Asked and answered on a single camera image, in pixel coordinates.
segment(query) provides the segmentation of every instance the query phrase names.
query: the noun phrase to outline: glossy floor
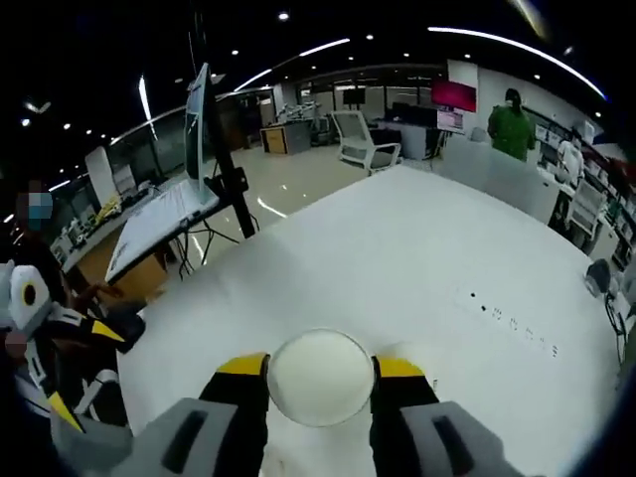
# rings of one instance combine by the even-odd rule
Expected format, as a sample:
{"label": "glossy floor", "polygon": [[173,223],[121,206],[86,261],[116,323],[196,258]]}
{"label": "glossy floor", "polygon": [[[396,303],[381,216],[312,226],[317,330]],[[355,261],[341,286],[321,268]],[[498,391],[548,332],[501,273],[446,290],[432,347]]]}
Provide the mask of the glossy floor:
{"label": "glossy floor", "polygon": [[[243,167],[249,182],[245,201],[261,228],[285,219],[290,214],[326,197],[344,187],[367,177],[356,167],[338,160],[338,147],[312,148],[293,156],[266,154],[261,147],[233,152],[237,167]],[[215,162],[208,162],[204,168],[212,176]],[[234,209],[228,208],[208,219],[210,227],[229,237],[243,240],[242,232]],[[188,234],[188,258],[194,268],[202,266],[207,232]],[[210,265],[215,258],[236,244],[215,236],[210,243],[204,265]],[[176,269],[170,269],[170,280],[179,279]]]}

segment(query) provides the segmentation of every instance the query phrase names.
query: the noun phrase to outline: white chair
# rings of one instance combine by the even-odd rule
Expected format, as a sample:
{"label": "white chair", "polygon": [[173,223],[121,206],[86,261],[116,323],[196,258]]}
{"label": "white chair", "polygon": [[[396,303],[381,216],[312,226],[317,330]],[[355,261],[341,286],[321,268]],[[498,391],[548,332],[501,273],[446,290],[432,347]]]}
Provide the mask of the white chair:
{"label": "white chair", "polygon": [[[362,167],[369,175],[396,164],[401,146],[396,142],[374,144],[361,111],[333,111],[331,115],[340,134],[341,161]],[[393,154],[382,149],[392,149]]]}
{"label": "white chair", "polygon": [[586,181],[580,181],[572,202],[567,209],[565,222],[574,223],[591,239],[596,233],[596,223],[605,197]]}

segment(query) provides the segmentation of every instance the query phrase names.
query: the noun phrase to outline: ceiling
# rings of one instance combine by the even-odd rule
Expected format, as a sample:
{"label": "ceiling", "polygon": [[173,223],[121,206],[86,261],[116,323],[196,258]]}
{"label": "ceiling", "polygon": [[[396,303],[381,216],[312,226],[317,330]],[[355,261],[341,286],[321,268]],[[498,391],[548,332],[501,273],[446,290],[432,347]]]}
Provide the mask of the ceiling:
{"label": "ceiling", "polygon": [[[189,34],[196,35],[189,2],[166,0],[152,9],[84,7],[65,13],[25,13],[28,28],[19,38],[4,39],[12,72],[5,86],[10,90],[9,107],[4,108],[11,152],[0,159],[6,175],[37,174],[55,184],[68,178],[69,171],[84,172],[87,152],[145,120],[137,89],[142,75],[152,115],[184,104],[186,87],[195,76],[192,55],[197,63],[205,57],[213,72],[226,75],[218,85],[224,92],[270,68],[271,74],[252,85],[274,84],[285,76],[306,80],[369,65],[443,66],[447,58],[463,59],[469,53],[479,65],[522,79],[535,81],[533,76],[541,75],[541,86],[589,115],[601,111],[599,122],[620,140],[629,138],[634,124],[628,117],[634,101],[631,65],[625,57],[632,27],[619,11],[625,7],[614,0],[603,2],[603,10],[589,12],[579,9],[580,2],[535,0],[547,25],[544,39],[505,0],[302,8],[294,6],[297,2],[233,2],[224,4],[223,11],[216,2],[193,3],[202,5],[197,8],[203,14],[207,48],[199,49],[193,38],[192,53]],[[281,11],[290,15],[284,23],[277,19]],[[488,40],[429,33],[428,26],[478,30],[538,48],[590,78],[609,101],[534,55]],[[366,40],[368,34],[373,34],[372,41]],[[342,38],[351,42],[298,57]],[[573,53],[565,57],[568,46],[574,47]],[[35,114],[24,107],[25,100],[37,106],[49,101],[51,106]],[[31,120],[28,127],[21,125],[24,118]],[[70,129],[63,129],[65,123]]]}

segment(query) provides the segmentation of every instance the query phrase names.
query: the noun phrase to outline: black pole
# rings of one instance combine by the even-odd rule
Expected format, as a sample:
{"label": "black pole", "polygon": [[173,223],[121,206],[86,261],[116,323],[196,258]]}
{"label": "black pole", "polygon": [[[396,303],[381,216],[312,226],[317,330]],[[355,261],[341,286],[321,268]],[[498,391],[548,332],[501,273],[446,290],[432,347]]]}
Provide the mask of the black pole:
{"label": "black pole", "polygon": [[[211,64],[212,62],[209,61],[210,52],[206,43],[206,30],[214,28],[213,22],[215,17],[211,16],[210,19],[206,21],[202,6],[203,2],[201,0],[191,0],[192,12],[194,15],[192,24],[194,32],[192,32],[191,37],[193,40],[192,47],[196,52],[194,55],[195,61]],[[245,197],[242,194],[245,184],[241,184],[240,182],[241,174],[239,174],[235,168],[230,148],[226,143],[226,138],[223,134],[223,126],[221,125],[221,118],[219,117],[219,110],[217,109],[216,87],[212,84],[210,79],[207,79],[206,96],[210,98],[210,100],[204,103],[208,133],[214,146],[217,163],[221,169],[221,176],[223,178],[225,190],[228,194],[227,199],[234,207],[238,224],[240,225],[240,230],[242,231],[243,236],[247,239],[255,234],[255,230],[251,221],[249,209],[245,203]]]}

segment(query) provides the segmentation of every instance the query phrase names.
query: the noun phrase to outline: monitor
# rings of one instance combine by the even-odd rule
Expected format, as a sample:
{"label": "monitor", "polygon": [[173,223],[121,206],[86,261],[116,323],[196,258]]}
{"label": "monitor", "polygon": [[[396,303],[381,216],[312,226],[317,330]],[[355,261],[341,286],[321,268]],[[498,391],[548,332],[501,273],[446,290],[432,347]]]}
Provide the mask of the monitor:
{"label": "monitor", "polygon": [[363,87],[345,89],[342,91],[342,102],[343,104],[364,104],[366,99],[365,92],[366,90]]}
{"label": "monitor", "polygon": [[203,179],[203,136],[204,136],[204,104],[206,100],[206,84],[209,80],[208,64],[204,63],[197,79],[190,85],[190,93],[186,102],[186,123],[184,126],[184,144],[186,149],[186,174],[192,188],[200,200],[207,200]]}
{"label": "monitor", "polygon": [[477,89],[472,86],[453,81],[434,81],[430,96],[435,104],[477,112]]}

